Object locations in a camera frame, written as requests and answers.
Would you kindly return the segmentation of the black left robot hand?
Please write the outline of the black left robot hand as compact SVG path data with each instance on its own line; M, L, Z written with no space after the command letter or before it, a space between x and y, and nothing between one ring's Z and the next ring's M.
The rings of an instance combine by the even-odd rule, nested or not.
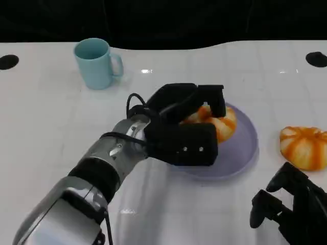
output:
M168 124L178 124L207 103L214 117L226 115L223 85L165 84L146 105Z

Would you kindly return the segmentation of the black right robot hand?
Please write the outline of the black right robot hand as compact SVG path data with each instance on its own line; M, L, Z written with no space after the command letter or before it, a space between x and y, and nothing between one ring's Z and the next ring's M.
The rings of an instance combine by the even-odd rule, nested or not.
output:
M271 194L280 189L293 195L292 209ZM326 244L326 192L285 162L252 199L250 226L258 228L264 219L278 223L289 244Z

